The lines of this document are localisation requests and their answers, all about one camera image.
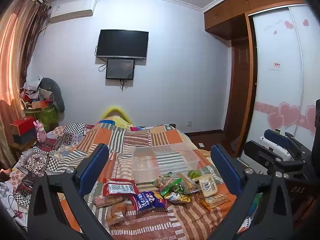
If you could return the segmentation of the blue biscuit snack bag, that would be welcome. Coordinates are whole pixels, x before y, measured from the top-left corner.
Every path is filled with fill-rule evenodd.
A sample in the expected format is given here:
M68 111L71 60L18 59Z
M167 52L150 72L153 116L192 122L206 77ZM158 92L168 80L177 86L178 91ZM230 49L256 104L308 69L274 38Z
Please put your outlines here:
M167 209L167 200L155 191L143 191L132 195L130 200L136 211Z

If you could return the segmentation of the patchwork striped bed blanket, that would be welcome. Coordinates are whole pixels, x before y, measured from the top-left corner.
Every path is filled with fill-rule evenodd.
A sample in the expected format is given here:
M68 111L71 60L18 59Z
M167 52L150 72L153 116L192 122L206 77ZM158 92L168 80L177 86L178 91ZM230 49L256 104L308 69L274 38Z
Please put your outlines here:
M76 167L102 143L108 146L110 155L92 191L84 200L99 222L115 239L206 239L222 222L235 202L235 195L228 192L215 165L203 156L191 140L171 125L160 125L134 131L102 121L96 125L81 122L60 126L48 133L48 146L33 145L20 157L12 169L8 186L10 209L18 213L18 221L27 221L27 211L35 176L43 171L48 175ZM121 178L133 180L132 150L135 147L188 143L195 147L200 157L198 169L212 174L218 192L225 194L227 202L208 211L200 203L200 193L191 195L191 202L169 204L167 209L136 211L127 207L125 220L113 226L106 225L108 207L98 207L95 200L103 192L105 181ZM153 191L152 182L137 184L139 191Z

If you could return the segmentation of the red white snack packet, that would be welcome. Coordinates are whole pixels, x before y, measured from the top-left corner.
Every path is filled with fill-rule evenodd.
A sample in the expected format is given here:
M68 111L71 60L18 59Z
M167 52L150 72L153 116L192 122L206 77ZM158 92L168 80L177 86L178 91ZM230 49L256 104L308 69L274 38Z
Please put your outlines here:
M139 190L133 180L114 178L104 182L103 196L132 196Z

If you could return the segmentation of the pink plush toy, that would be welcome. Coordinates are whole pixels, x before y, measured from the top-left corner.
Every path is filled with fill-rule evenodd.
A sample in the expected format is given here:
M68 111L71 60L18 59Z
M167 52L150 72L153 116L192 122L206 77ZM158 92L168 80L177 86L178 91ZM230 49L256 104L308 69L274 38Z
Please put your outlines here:
M34 121L33 124L36 129L37 142L40 144L45 143L47 136L46 136L46 130L44 129L44 124L39 120Z

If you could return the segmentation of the green pea snack bag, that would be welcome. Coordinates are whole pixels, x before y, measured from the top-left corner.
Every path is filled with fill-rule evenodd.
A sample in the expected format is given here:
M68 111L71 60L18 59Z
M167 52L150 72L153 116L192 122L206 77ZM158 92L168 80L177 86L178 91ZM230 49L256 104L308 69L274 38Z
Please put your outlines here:
M172 182L160 190L160 195L164 197L166 194L174 193L184 193L184 188L181 185L182 178L173 179Z

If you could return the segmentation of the red gift box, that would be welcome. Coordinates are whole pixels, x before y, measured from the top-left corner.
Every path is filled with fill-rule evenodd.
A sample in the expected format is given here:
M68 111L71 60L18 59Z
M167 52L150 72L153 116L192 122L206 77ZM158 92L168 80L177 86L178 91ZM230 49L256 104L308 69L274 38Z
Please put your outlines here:
M24 133L35 128L34 121L35 119L33 116L25 116L21 119L15 120L10 124L12 134L19 136L24 135Z

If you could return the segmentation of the brown bread packet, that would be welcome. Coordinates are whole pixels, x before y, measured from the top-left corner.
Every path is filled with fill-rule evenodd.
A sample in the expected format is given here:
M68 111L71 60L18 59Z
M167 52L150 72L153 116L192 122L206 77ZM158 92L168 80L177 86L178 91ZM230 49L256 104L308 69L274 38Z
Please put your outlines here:
M110 206L106 214L106 224L112 226L125 220L125 214L128 204L121 202Z

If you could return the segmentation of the small black wall monitor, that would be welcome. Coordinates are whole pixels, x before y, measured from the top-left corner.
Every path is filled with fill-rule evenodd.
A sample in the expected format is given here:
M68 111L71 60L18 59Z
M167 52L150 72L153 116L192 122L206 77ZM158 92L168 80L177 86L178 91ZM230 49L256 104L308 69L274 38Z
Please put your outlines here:
M106 79L108 80L133 80L135 61L129 59L108 59Z

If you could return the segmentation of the green storage box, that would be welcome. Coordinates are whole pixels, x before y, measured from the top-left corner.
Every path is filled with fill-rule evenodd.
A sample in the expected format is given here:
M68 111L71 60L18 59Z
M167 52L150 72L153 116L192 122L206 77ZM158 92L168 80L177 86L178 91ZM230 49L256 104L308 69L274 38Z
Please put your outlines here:
M42 122L46 132L54 130L59 125L58 113L53 104L44 108L26 110L25 115Z

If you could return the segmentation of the orange striped curtain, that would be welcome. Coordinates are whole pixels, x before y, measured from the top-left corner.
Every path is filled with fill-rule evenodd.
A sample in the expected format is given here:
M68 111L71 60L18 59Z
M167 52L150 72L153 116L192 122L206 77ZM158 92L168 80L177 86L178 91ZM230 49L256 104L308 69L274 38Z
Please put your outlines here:
M13 0L1 15L1 168L15 162L9 144L10 124L24 117L20 98L37 39L48 18L50 2Z

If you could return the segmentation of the green jelly cup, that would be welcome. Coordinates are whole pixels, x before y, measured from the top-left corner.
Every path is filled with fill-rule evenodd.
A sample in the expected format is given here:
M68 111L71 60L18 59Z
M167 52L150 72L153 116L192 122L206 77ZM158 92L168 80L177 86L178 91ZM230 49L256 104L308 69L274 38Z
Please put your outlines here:
M196 178L199 178L200 176L202 176L202 172L200 170L190 170L188 171L187 176L191 180L195 180Z

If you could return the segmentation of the orange cake packet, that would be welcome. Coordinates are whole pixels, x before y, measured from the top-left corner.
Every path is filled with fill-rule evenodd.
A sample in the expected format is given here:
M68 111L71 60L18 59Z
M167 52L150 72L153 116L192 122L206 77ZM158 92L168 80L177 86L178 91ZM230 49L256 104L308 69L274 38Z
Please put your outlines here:
M210 197L206 197L199 200L200 203L204 206L208 211L218 207L219 205L227 202L227 197L225 194L218 193Z

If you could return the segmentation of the gold edged long packet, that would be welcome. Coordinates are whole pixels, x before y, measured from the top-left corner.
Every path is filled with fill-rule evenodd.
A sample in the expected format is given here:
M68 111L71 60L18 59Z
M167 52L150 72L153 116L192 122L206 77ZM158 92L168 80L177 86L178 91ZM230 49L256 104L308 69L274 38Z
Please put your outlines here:
M184 194L191 194L201 190L199 184L193 181L192 179L190 179L185 174L178 173L177 175L181 179L179 184L182 187Z

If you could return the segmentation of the cream rice cracker pack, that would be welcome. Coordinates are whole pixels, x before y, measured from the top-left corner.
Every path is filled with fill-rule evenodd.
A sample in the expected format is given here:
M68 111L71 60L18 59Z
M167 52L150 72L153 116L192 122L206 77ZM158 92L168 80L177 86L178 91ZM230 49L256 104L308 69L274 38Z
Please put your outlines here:
M204 174L198 179L204 198L211 197L218 192L216 182L212 174Z

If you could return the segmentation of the clear bag brown pastries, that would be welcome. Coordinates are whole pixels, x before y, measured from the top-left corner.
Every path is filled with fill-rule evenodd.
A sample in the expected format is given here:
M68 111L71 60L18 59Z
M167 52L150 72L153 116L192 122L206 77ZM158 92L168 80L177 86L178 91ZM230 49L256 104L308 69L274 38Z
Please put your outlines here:
M152 185L158 189L164 188L175 180L172 172L169 172L164 175L158 176L153 182Z

